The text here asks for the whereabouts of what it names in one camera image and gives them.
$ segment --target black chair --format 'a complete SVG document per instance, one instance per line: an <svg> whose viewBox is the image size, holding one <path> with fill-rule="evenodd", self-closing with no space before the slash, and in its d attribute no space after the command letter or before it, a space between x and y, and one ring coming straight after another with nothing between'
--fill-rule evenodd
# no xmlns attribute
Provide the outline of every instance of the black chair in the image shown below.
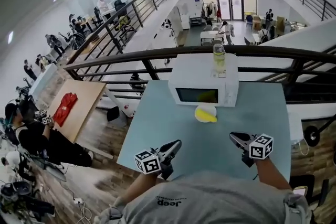
<svg viewBox="0 0 336 224"><path fill-rule="evenodd" d="M323 205L329 192L329 179L323 180L321 193L315 196L313 196L314 184L314 175L291 176L289 179L289 185L293 190L300 187L306 189L304 196L311 210L315 210L317 207Z"/></svg>
<svg viewBox="0 0 336 224"><path fill-rule="evenodd" d="M250 42L250 41L248 41L246 37L244 37L244 41L245 41L245 44L246 44L246 45L248 45L248 46L250 46L250 45L251 45L251 42Z"/></svg>
<svg viewBox="0 0 336 224"><path fill-rule="evenodd" d="M250 14L246 16L246 29L247 29L248 25L251 25L251 30L252 30L252 27L253 27L253 16L250 15Z"/></svg>

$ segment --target person standing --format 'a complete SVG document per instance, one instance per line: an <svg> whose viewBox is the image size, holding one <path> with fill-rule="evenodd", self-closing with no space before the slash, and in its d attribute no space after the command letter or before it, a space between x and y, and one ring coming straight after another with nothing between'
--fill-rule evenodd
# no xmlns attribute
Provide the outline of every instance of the person standing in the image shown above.
<svg viewBox="0 0 336 224"><path fill-rule="evenodd" d="M99 8L100 14L104 14L109 10L104 0L98 0L97 7ZM107 13L104 15L104 17L108 20L109 18L111 18L111 14Z"/></svg>
<svg viewBox="0 0 336 224"><path fill-rule="evenodd" d="M33 67L32 67L32 65L28 64L28 60L27 59L25 60L25 65L23 66L23 68L25 69L25 72L27 73L27 75L31 79L33 79L34 81L37 80L37 77L36 77L35 73L33 72Z"/></svg>
<svg viewBox="0 0 336 224"><path fill-rule="evenodd" d="M58 55L62 57L62 53L65 52L65 50L62 48L62 42L54 35L46 35L46 39L49 47L54 49L55 52L57 52Z"/></svg>
<svg viewBox="0 0 336 224"><path fill-rule="evenodd" d="M273 13L272 13L272 9L270 8L269 11L266 13L266 29L269 30L270 26L271 26L271 22L273 21Z"/></svg>
<svg viewBox="0 0 336 224"><path fill-rule="evenodd" d="M25 169L30 170L27 160L20 156L19 151L10 151L6 157L1 158L4 166L9 166L14 172L18 173L20 177L30 182L35 182L35 176L30 176L25 173Z"/></svg>
<svg viewBox="0 0 336 224"><path fill-rule="evenodd" d="M227 43L233 45L231 40L231 33L233 33L233 27L227 21L222 22L222 27L219 30L220 33L224 33L226 36Z"/></svg>

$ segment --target red cloth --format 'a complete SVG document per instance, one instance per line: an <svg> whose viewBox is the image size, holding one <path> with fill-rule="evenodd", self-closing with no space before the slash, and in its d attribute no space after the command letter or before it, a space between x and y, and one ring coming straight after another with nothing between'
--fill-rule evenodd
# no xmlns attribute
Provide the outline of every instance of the red cloth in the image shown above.
<svg viewBox="0 0 336 224"><path fill-rule="evenodd" d="M59 105L54 116L52 117L60 127L63 126L64 121L67 119L72 107L77 102L77 100L78 98L75 93L69 92L63 96L61 104Z"/></svg>

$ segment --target doorway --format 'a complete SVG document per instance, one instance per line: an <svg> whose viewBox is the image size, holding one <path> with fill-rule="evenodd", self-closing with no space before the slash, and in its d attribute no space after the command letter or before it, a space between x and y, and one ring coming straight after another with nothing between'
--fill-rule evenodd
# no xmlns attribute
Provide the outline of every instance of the doorway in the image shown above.
<svg viewBox="0 0 336 224"><path fill-rule="evenodd" d="M243 0L218 0L222 20L243 20Z"/></svg>

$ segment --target white microwave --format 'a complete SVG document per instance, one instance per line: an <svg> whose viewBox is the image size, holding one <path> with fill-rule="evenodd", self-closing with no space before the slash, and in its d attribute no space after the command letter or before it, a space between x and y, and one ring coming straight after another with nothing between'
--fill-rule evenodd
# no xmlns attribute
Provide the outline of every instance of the white microwave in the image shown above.
<svg viewBox="0 0 336 224"><path fill-rule="evenodd" d="M226 76L215 76L213 54L182 54L174 63L168 86L177 104L235 106L238 95L237 57L225 56Z"/></svg>

